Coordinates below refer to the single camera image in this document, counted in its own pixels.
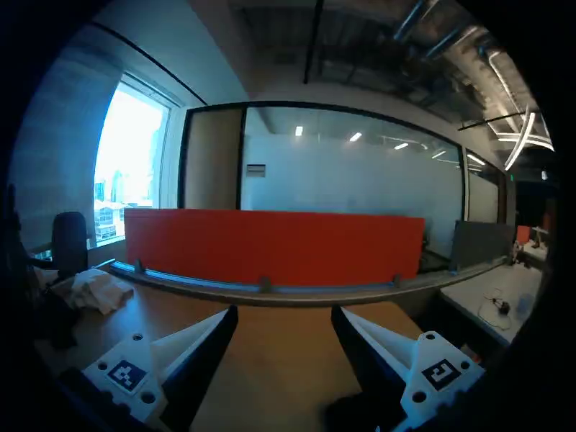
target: black frame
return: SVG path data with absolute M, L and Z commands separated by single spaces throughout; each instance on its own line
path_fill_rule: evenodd
M 188 135 L 190 132 L 190 124 L 192 123 L 192 118 L 194 114 L 199 112 L 210 112 L 210 111 L 220 111 L 224 109 L 242 109 L 242 122 L 240 124 L 240 138 L 238 145 L 238 178 L 236 182 L 236 209 L 240 210 L 241 194 L 242 194 L 242 172 L 243 172 L 243 160 L 244 160 L 244 130 L 246 128 L 246 111 L 248 108 L 308 108 L 308 109 L 323 109 L 325 111 L 336 111 L 345 112 L 347 114 L 361 115 L 364 117 L 371 117 L 377 120 L 383 120 L 385 122 L 396 123 L 410 129 L 417 130 L 418 132 L 423 132 L 431 137 L 442 140 L 445 143 L 453 145 L 458 149 L 458 159 L 460 162 L 460 171 L 462 173 L 462 211 L 461 220 L 464 220 L 465 209 L 466 209 L 466 179 L 464 176 L 464 152 L 462 145 L 455 143 L 453 140 L 446 138 L 436 132 L 426 129 L 413 123 L 406 122 L 405 120 L 400 120 L 395 117 L 391 117 L 385 114 L 380 114 L 378 112 L 367 111 L 365 109 L 345 107 L 343 105 L 334 104 L 321 104 L 318 102 L 295 102 L 295 101 L 253 101 L 253 102 L 233 102 L 229 104 L 216 104 L 208 105 L 207 107 L 191 108 L 186 111 L 186 120 L 184 121 L 184 132 L 182 135 L 182 142 L 180 146 L 180 167 L 178 176 L 178 208 L 184 208 L 184 187 L 186 182 L 186 170 L 182 169 L 186 164 L 186 155 L 188 153 Z

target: orange desk divider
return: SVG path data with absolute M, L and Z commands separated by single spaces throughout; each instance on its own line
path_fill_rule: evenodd
M 520 245 L 528 243 L 528 240 L 530 240 L 530 227 L 518 225 L 518 228 L 516 229 L 516 240 Z
M 218 282 L 377 284 L 418 273 L 424 219 L 386 215 L 126 209 L 128 263 Z

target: white desk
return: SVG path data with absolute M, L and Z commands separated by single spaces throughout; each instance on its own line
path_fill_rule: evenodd
M 523 294 L 531 295 L 531 306 L 534 306 L 541 278 L 542 272 L 534 267 L 527 269 L 520 264 L 499 266 L 479 276 L 442 288 L 441 294 L 494 339 L 503 345 L 509 345 L 531 312 L 530 307 L 528 312 L 518 313 L 516 308 L 519 299 Z M 499 297 L 508 302 L 508 316 L 500 315 L 496 306 L 485 296 Z
M 534 241 L 529 240 L 524 246 L 522 246 L 522 251 L 529 255 L 532 258 L 537 259 L 538 261 L 546 261 L 546 255 L 548 255 L 548 248 L 546 246 L 540 246 L 539 248 L 533 248 Z

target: window sill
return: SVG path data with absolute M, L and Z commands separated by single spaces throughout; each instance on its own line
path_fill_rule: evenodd
M 122 241 L 125 239 L 126 239 L 125 235 L 118 235 L 117 237 L 107 238 L 106 240 L 96 242 L 96 248 L 101 248 L 102 246 L 110 245 L 112 243 L 116 243 L 117 241 Z

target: ceiling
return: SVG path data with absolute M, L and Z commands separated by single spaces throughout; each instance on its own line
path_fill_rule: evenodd
M 315 0 L 229 4 L 256 52 L 275 63 L 305 67 L 313 48 L 310 81 L 391 94 L 458 127 L 538 110 L 508 54 L 454 0 L 325 0 L 314 45 Z M 480 127 L 490 127 L 491 144 L 505 161 L 515 142 L 499 141 L 497 133 L 520 132 L 522 124 L 516 115 Z M 531 133 L 548 138 L 540 114 Z M 532 148 L 526 145 L 517 166 L 554 155 Z

